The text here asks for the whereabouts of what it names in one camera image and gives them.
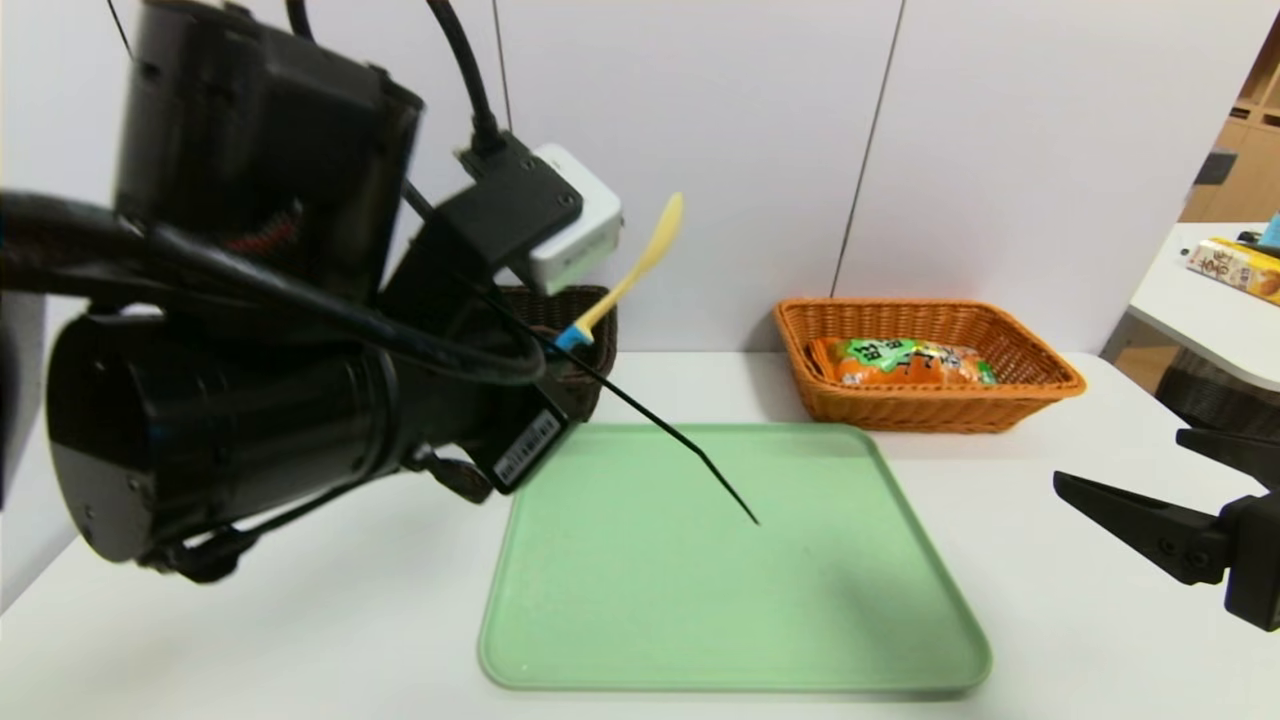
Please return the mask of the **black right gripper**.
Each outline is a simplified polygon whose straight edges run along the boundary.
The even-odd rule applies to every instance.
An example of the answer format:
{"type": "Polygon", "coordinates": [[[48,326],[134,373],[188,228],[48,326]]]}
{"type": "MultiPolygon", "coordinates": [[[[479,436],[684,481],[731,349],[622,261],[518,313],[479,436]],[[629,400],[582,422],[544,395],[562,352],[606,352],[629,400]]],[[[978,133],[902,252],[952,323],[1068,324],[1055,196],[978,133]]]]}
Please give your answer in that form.
{"type": "MultiPolygon", "coordinates": [[[[1176,442],[1279,489],[1279,442],[1203,428],[1185,428],[1176,442]]],[[[1263,632],[1279,628],[1279,496],[1245,496],[1219,518],[1112,486],[1053,474],[1057,496],[1078,512],[1185,585],[1222,582],[1225,609],[1263,632]]]]}

